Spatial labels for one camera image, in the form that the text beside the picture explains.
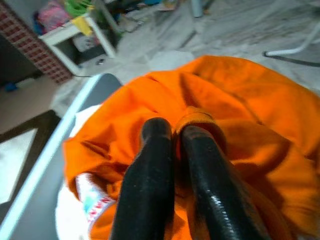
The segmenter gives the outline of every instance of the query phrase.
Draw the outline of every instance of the red brick wall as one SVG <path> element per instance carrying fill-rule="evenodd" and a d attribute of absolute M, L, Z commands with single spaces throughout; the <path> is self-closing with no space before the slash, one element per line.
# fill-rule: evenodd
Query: red brick wall
<path fill-rule="evenodd" d="M 25 55 L 41 72 L 56 83 L 63 83 L 72 77 L 71 72 L 63 63 L 1 0 L 0 34 Z"/>

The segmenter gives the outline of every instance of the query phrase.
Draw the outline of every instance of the orange cloth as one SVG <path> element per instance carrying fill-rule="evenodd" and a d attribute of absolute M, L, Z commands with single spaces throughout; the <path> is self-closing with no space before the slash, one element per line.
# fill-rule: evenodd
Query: orange cloth
<path fill-rule="evenodd" d="M 104 102 L 66 141 L 65 175 L 77 195 L 84 172 L 105 180 L 117 199 L 121 181 L 140 149 L 140 131 L 153 117 L 176 136 L 188 124 L 222 130 L 226 156 L 247 184 L 274 240 L 292 233 L 318 236 L 320 215 L 320 99 L 288 78 L 251 61 L 203 56 L 173 71 L 151 72 Z M 190 240 L 192 204 L 176 181 L 173 240 Z M 108 239 L 116 205 L 96 221 L 91 237 Z"/>

